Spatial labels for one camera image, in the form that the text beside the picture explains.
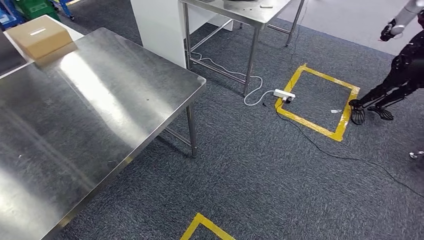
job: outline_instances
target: black cable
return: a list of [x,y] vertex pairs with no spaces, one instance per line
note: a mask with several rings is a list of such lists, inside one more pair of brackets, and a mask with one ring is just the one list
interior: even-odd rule
[[379,167],[379,168],[381,168],[381,169],[383,169],[385,172],[386,172],[386,174],[393,180],[393,181],[395,181],[397,184],[399,184],[399,185],[402,185],[402,186],[404,186],[405,188],[407,188],[407,189],[409,189],[411,192],[413,192],[414,194],[416,194],[416,195],[418,195],[419,197],[421,197],[421,198],[423,198],[424,199],[424,195],[422,195],[421,193],[418,193],[418,192],[416,192],[414,189],[412,189],[410,186],[408,186],[408,185],[406,185],[405,183],[403,183],[403,182],[401,182],[401,181],[399,181],[399,180],[397,180],[392,174],[390,174],[390,172],[387,170],[387,169],[385,169],[382,165],[380,165],[380,164],[378,164],[378,163],[375,163],[375,162],[372,162],[372,161],[367,161],[367,160],[363,160],[363,159],[359,159],[359,158],[353,158],[353,157],[341,157],[341,156],[335,156],[335,155],[333,155],[333,154],[330,154],[330,153],[328,153],[328,152],[326,152],[326,151],[324,151],[324,150],[322,150],[314,141],[312,141],[303,131],[302,131],[302,129],[296,124],[296,123],[294,123],[294,122],[292,122],[292,121],[290,121],[290,120],[288,120],[288,119],[284,119],[284,118],[282,118],[281,117],[281,115],[278,113],[278,112],[276,112],[277,113],[277,115],[278,115],[278,117],[281,119],[281,120],[283,120],[283,121],[286,121],[286,122],[289,122],[289,123],[291,123],[293,126],[295,126],[299,131],[300,131],[300,133],[311,143],[311,144],[313,144],[315,147],[316,147],[316,149],[318,149],[320,152],[322,152],[323,154],[326,154],[326,155],[328,155],[328,156],[330,156],[330,157],[332,157],[332,158],[336,158],[336,159],[346,159],[346,160],[355,160],[355,161],[359,161],[359,162],[362,162],[362,163],[366,163],[366,164],[368,164],[368,165],[373,165],[373,166],[377,166],[377,167]]

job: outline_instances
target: carpet floor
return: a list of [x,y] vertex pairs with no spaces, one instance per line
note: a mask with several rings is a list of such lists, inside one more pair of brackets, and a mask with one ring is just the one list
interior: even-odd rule
[[[69,8],[75,22],[63,22],[81,33],[106,27],[141,44],[129,0],[84,0]],[[280,19],[273,24],[289,26]],[[215,28],[204,25],[193,41]],[[252,35],[249,26],[220,31],[196,51],[245,72]],[[286,38],[262,32],[254,75],[263,78],[263,88],[249,103],[284,88],[305,63],[360,87],[363,96],[384,79],[394,57],[302,26],[289,47]],[[183,143],[162,133],[56,240],[179,239],[197,213],[239,240],[424,238],[424,198],[396,182],[424,194],[424,161],[408,156],[424,148],[422,90],[390,107],[394,121],[367,112],[365,124],[349,123],[337,142],[295,122],[303,135],[276,114],[272,95],[249,107],[239,83],[198,65],[193,71],[207,79],[194,104],[199,156],[191,158]],[[258,85],[254,79],[250,88]],[[329,130],[340,119],[331,110],[343,109],[349,94],[308,74],[293,92],[296,99],[284,108]],[[171,127],[188,134],[185,114]],[[200,225],[190,239],[219,238]]]

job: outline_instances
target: yellow tape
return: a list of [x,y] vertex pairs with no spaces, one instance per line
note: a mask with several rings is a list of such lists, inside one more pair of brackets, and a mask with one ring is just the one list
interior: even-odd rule
[[216,234],[222,240],[236,240],[234,237],[230,236],[228,233],[226,233],[224,230],[219,228],[211,220],[207,219],[200,213],[196,214],[193,221],[190,223],[187,230],[185,230],[180,240],[189,240],[189,238],[195,232],[199,224],[202,224],[203,226],[211,230],[214,234]]
[[293,76],[291,77],[290,81],[288,81],[287,85],[284,88],[284,91],[286,92],[291,92],[293,87],[295,86],[295,84],[298,82],[299,77],[301,76],[302,72],[308,72],[311,73],[313,75],[316,75],[318,77],[321,77],[323,79],[329,80],[333,83],[342,85],[343,87],[349,88],[350,94],[349,97],[347,99],[346,105],[344,106],[344,110],[343,113],[341,115],[340,121],[337,124],[337,127],[335,129],[335,132],[332,132],[330,130],[325,129],[322,126],[316,125],[313,122],[310,122],[300,116],[297,116],[296,114],[293,114],[287,110],[283,109],[283,100],[281,98],[277,99],[277,101],[275,102],[275,110],[281,114],[286,116],[289,119],[292,119],[300,124],[305,125],[306,127],[313,129],[333,140],[336,140],[338,142],[341,142],[343,139],[343,134],[345,133],[346,130],[346,126],[348,125],[349,122],[349,118],[351,117],[351,108],[349,106],[349,101],[352,99],[355,99],[358,96],[359,90],[360,88],[357,86],[354,86],[352,84],[349,84],[347,82],[344,82],[342,80],[336,79],[334,77],[331,77],[327,74],[318,72],[316,70],[313,70],[309,67],[306,66],[306,63],[302,66],[300,66],[299,68],[297,68],[297,70],[294,72]]

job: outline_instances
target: humanoid robot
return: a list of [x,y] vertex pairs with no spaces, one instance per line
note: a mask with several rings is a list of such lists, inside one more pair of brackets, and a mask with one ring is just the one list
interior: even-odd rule
[[[424,29],[424,0],[410,0],[383,29],[380,39],[386,42],[402,33],[417,15],[418,23]],[[404,100],[419,88],[424,88],[424,30],[414,36],[393,59],[390,73],[380,85],[361,99],[349,102],[350,119],[356,125],[363,124],[364,109],[367,108],[368,111],[377,113],[381,119],[391,121],[394,117],[386,108]]]

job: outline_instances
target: power cord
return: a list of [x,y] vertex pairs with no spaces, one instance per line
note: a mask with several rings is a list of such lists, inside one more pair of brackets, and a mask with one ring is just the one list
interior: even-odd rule
[[417,191],[415,191],[414,189],[412,189],[410,186],[408,186],[408,185],[406,185],[405,183],[403,183],[403,182],[401,182],[401,181],[399,181],[399,180],[397,180],[387,169],[385,169],[382,165],[380,165],[380,164],[378,164],[378,163],[375,163],[375,162],[372,162],[372,161],[367,161],[367,160],[363,160],[363,159],[360,159],[360,158],[353,158],[353,157],[341,157],[341,156],[336,156],[336,155],[333,155],[333,154],[330,154],[330,153],[328,153],[328,152],[326,152],[326,151],[324,151],[324,150],[322,150],[314,141],[312,141],[303,131],[302,131],[302,129],[296,124],[296,123],[294,123],[294,122],[292,122],[292,121],[290,121],[290,120],[288,120],[288,119],[285,119],[285,118],[282,118],[281,117],[281,115],[278,113],[278,112],[276,112],[277,113],[277,115],[278,115],[278,117],[281,119],[281,120],[283,120],[283,121],[286,121],[286,122],[289,122],[290,124],[292,124],[293,126],[295,126],[298,130],[299,130],[299,132],[312,144],[312,145],[314,145],[315,146],[315,148],[316,149],[318,149],[321,153],[323,153],[323,154],[325,154],[325,155],[327,155],[327,156],[330,156],[330,157],[332,157],[332,158],[336,158],[336,159],[346,159],[346,160],[354,160],[354,161],[359,161],[359,162],[362,162],[362,163],[365,163],[365,164],[368,164],[368,165],[372,165],[372,166],[377,166],[377,167],[379,167],[380,169],[382,169],[393,181],[395,181],[397,184],[399,184],[399,185],[401,185],[401,186],[404,186],[405,188],[407,188],[407,189],[409,189],[411,192],[413,192],[414,194],[416,194],[417,196],[419,196],[419,197],[421,197],[421,198],[423,198],[424,199],[424,195],[422,195],[421,193],[418,193]]
[[[217,67],[221,68],[222,70],[224,70],[225,72],[227,72],[227,73],[229,73],[229,74],[238,74],[238,75],[241,75],[241,76],[246,77],[246,74],[243,74],[243,73],[240,73],[240,72],[235,72],[235,71],[230,71],[230,70],[226,69],[225,67],[223,67],[223,66],[221,66],[221,65],[219,65],[219,64],[217,64],[217,63],[215,63],[215,62],[214,62],[212,59],[210,59],[209,57],[205,57],[205,58],[203,58],[202,54],[200,54],[200,53],[198,53],[198,52],[194,52],[194,51],[192,51],[191,53],[192,53],[192,54],[196,54],[196,55],[199,55],[199,56],[200,56],[200,58],[198,59],[198,61],[209,60],[209,61],[210,61],[213,65],[215,65],[215,66],[217,66]],[[254,92],[256,92],[256,91],[258,91],[259,89],[261,89],[261,88],[262,88],[262,84],[264,83],[264,81],[262,80],[262,77],[260,77],[260,76],[250,76],[250,77],[251,77],[251,78],[259,79],[259,80],[260,80],[260,85],[259,85],[259,87],[255,88],[254,90],[252,90],[251,92],[249,92],[249,94],[247,94],[247,95],[244,97],[243,102],[244,102],[244,104],[245,104],[245,105],[247,105],[247,106],[255,106],[255,105],[257,105],[258,103],[260,103],[260,102],[262,101],[262,99],[264,98],[264,96],[265,96],[266,94],[273,93],[273,92],[274,92],[274,90],[269,90],[269,91],[264,92],[264,93],[262,94],[262,96],[259,98],[259,100],[258,100],[257,102],[255,102],[255,103],[247,103],[247,102],[246,102],[246,99],[247,99],[247,98],[248,98],[251,94],[253,94]]]

